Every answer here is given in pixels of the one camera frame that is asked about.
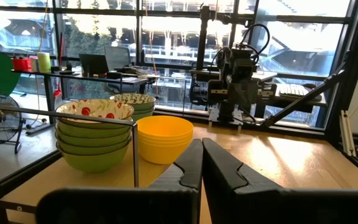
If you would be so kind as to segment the red floral green-sided bowl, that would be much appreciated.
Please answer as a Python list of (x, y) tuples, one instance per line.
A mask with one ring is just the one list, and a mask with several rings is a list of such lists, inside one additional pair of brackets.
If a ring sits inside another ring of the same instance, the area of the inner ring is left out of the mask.
[(60, 140), (62, 140), (67, 144), (71, 144), (73, 146), (85, 146), (85, 147), (111, 146), (114, 144), (127, 141), (132, 136), (130, 131), (123, 134), (119, 134), (117, 136), (106, 137), (106, 138), (74, 137), (74, 136), (68, 136), (58, 131), (55, 132), (55, 135), (57, 138), (59, 138)]
[[(57, 113), (130, 120), (135, 110), (131, 105), (117, 100), (85, 99), (62, 104), (55, 111)], [(72, 126), (92, 129), (115, 129), (123, 127), (123, 125), (120, 124), (71, 118), (60, 118), (60, 121)]]
[(91, 129), (57, 123), (55, 128), (67, 136), (78, 138), (110, 138), (130, 132), (128, 126), (116, 129)]
[(88, 146), (72, 146), (71, 144), (67, 144), (62, 141), (57, 141), (57, 147), (69, 154), (76, 154), (76, 155), (97, 155), (97, 154), (105, 154), (109, 152), (116, 151), (131, 142), (131, 138), (119, 142), (117, 144), (113, 144), (110, 146), (97, 146), (97, 147), (88, 147)]
[(57, 146), (70, 167), (86, 173), (102, 173), (120, 164), (124, 160), (128, 147), (128, 145), (125, 145), (122, 148), (104, 154), (77, 155), (67, 153), (60, 146)]

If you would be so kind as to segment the black aluminium rig frame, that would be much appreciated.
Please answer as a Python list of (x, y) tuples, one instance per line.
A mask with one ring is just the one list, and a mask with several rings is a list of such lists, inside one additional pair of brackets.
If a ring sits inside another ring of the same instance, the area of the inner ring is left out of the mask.
[[(304, 100), (295, 100), (290, 103), (278, 115), (269, 117), (266, 121), (259, 124), (243, 124), (242, 127), (253, 131), (266, 133), (284, 134), (289, 136), (323, 139), (337, 149), (344, 157), (358, 168), (358, 158), (356, 155), (350, 156), (345, 152), (345, 144), (342, 138), (345, 134), (343, 130), (350, 131), (350, 127), (343, 128), (341, 113), (349, 108), (351, 97), (356, 89), (358, 79), (358, 0), (351, 0), (351, 6), (355, 9), (351, 12), (351, 24), (347, 29), (344, 39), (340, 41), (340, 52), (336, 57), (333, 68), (334, 73), (327, 78), (319, 77), (324, 83), (312, 91), (312, 94)], [(328, 109), (326, 110), (326, 124), (323, 128), (302, 128), (300, 126), (289, 126), (287, 124), (278, 124), (285, 116), (296, 109), (306, 105), (311, 97), (328, 91), (331, 96)]]

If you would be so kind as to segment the red container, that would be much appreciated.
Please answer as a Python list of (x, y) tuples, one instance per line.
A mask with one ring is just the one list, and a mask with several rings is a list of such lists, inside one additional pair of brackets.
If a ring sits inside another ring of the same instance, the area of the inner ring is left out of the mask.
[(31, 59), (29, 58), (13, 58), (12, 62), (14, 70), (23, 72), (32, 71)]

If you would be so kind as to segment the yellow plastic bowl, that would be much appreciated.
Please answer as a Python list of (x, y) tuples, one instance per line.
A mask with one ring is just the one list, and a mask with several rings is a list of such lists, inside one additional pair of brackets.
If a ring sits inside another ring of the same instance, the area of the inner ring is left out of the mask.
[(182, 138), (192, 136), (193, 123), (176, 116), (149, 116), (137, 121), (138, 131), (153, 138)]
[(162, 146), (140, 142), (139, 154), (143, 159), (154, 164), (171, 164), (185, 151), (189, 144), (189, 142), (185, 142)]
[(147, 140), (147, 139), (139, 139), (139, 142), (142, 144), (147, 144), (147, 145), (151, 145), (151, 146), (158, 146), (158, 147), (162, 147), (162, 146), (179, 146), (179, 145), (189, 145), (189, 143), (191, 142), (191, 139), (185, 139), (185, 140), (181, 140), (181, 141), (163, 141), (163, 140), (158, 140), (158, 139), (152, 139), (152, 140)]
[(184, 137), (184, 138), (178, 138), (178, 139), (172, 139), (172, 138), (168, 138), (167, 136), (165, 136), (164, 138), (152, 138), (152, 137), (147, 137), (147, 136), (139, 136), (138, 137), (139, 140), (141, 141), (145, 141), (148, 143), (156, 143), (156, 144), (181, 144), (184, 142), (190, 142), (192, 140), (192, 137)]

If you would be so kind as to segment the wooden shelf with black frame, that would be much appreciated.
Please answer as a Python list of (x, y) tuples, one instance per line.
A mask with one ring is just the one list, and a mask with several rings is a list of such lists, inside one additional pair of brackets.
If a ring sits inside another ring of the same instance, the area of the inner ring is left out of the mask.
[[(116, 125), (125, 125), (130, 126), (132, 131), (132, 173), (133, 173), (133, 181), (134, 186), (138, 187), (140, 183), (139, 179), (139, 155), (138, 155), (138, 127), (135, 121), (129, 120), (121, 120), (121, 119), (111, 119), (111, 118), (98, 118), (92, 116), (83, 116), (83, 115), (75, 115), (68, 113), (57, 113), (53, 109), (54, 104), (48, 103), (48, 110), (33, 110), (28, 108), (13, 108), (13, 107), (5, 107), (6, 110), (16, 111), (20, 113), (28, 113), (28, 114), (37, 114), (37, 115), (45, 115), (50, 119), (54, 118), (70, 118), (70, 119), (79, 119), (79, 120), (87, 120), (92, 122), (99, 123), (111, 123)], [(29, 179), (38, 175), (41, 171), (46, 169), (49, 166), (52, 166), (56, 163), (62, 156), (59, 152), (54, 151), (50, 154), (40, 158), (39, 160), (29, 164), (28, 166), (22, 168), (21, 170), (13, 173), (9, 177), (6, 177), (4, 180), (0, 180), (0, 224), (21, 224), (19, 222), (13, 222), (9, 220), (7, 215), (8, 210), (17, 210), (19, 206), (18, 203), (5, 202), (2, 200), (3, 196), (11, 192), (12, 190), (18, 188), (18, 186), (27, 182)]]

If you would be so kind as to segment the black laptop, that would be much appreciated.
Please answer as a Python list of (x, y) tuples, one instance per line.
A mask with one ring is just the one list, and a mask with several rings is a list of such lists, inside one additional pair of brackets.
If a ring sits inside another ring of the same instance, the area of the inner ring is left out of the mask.
[(104, 75), (109, 71), (104, 55), (79, 54), (83, 74), (86, 77)]

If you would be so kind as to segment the black vertical pole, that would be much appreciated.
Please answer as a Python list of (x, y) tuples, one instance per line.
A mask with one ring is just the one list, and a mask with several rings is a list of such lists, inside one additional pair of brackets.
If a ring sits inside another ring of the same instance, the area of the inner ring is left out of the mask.
[(228, 14), (222, 14), (217, 11), (212, 11), (209, 6), (201, 6), (200, 9), (200, 19), (201, 19), (201, 27), (200, 27), (200, 36), (198, 42), (198, 54), (196, 61), (196, 69), (202, 70), (204, 67), (204, 53), (205, 53), (205, 45), (206, 45), (206, 37), (207, 37), (207, 28), (208, 21), (219, 21), (224, 25), (228, 24), (240, 24), (245, 25), (246, 23), (250, 24), (252, 19), (246, 19), (245, 17), (238, 16), (229, 16)]

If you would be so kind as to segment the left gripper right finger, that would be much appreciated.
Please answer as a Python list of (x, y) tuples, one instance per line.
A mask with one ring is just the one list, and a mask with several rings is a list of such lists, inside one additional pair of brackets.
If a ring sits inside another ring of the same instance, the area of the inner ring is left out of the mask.
[(358, 224), (358, 190), (284, 188), (212, 139), (202, 143), (213, 224)]

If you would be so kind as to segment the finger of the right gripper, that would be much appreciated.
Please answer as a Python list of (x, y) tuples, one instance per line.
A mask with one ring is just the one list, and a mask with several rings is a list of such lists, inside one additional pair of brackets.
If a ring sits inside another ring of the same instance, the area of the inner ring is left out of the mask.
[(246, 97), (246, 103), (248, 105), (256, 104), (258, 96), (258, 84), (257, 83), (247, 83), (244, 95)]
[(239, 83), (232, 83), (228, 87), (228, 98), (229, 102), (233, 105), (239, 105), (242, 106), (244, 100), (242, 97), (244, 96), (242, 94), (241, 86)]

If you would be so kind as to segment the grey office chair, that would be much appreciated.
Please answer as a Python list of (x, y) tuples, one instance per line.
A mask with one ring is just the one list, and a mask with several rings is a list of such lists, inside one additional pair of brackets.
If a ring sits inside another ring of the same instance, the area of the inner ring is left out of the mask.
[(128, 48), (105, 47), (104, 52), (109, 70), (121, 69), (132, 64)]

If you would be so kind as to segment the silver aluminium strip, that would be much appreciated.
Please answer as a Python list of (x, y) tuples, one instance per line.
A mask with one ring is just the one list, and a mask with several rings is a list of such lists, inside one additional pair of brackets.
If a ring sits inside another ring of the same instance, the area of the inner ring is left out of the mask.
[(356, 156), (356, 148), (351, 131), (351, 123), (347, 111), (341, 110), (339, 117), (339, 125), (341, 129), (341, 138), (344, 152), (351, 157)]

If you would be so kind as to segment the yellow-green cylinder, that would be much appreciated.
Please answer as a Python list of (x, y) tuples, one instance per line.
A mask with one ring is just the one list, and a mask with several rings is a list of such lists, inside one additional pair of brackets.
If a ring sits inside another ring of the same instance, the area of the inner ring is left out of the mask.
[(50, 73), (51, 72), (50, 54), (47, 52), (38, 52), (37, 57), (39, 61), (39, 71), (42, 73)]

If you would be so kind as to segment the white keyboard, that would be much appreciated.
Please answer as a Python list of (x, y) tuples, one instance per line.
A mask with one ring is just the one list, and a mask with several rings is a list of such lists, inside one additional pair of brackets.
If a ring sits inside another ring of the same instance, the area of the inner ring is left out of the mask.
[(280, 84), (278, 86), (280, 96), (301, 98), (309, 93), (302, 85), (296, 84)]

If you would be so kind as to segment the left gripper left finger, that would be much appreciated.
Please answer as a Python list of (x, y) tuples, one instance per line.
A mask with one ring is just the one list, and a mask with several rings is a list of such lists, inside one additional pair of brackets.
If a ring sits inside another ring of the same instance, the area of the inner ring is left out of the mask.
[(199, 224), (203, 144), (195, 139), (146, 188), (67, 187), (43, 196), (36, 224)]

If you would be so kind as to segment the black desk leg frame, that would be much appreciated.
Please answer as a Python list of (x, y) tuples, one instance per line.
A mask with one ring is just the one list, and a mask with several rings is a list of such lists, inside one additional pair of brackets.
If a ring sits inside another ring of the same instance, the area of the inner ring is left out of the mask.
[(79, 73), (73, 73), (71, 75), (62, 75), (60, 73), (42, 73), (42, 72), (29, 72), (29, 71), (21, 71), (21, 70), (11, 70), (13, 73), (25, 73), (29, 75), (40, 75), (43, 76), (44, 80), (44, 88), (45, 88), (45, 96), (47, 101), (48, 111), (55, 111), (55, 97), (53, 96), (53, 88), (52, 88), (52, 77), (58, 78), (61, 82), (65, 79), (74, 79), (74, 80), (86, 80), (92, 82), (103, 82), (103, 83), (118, 83), (120, 84), (120, 88), (122, 88), (123, 84), (126, 85), (139, 85), (140, 93), (145, 93), (146, 84), (153, 83), (156, 81), (155, 76), (151, 75), (136, 75), (136, 74), (127, 74), (127, 73), (119, 73), (116, 71), (110, 71), (105, 76), (102, 77), (85, 77)]

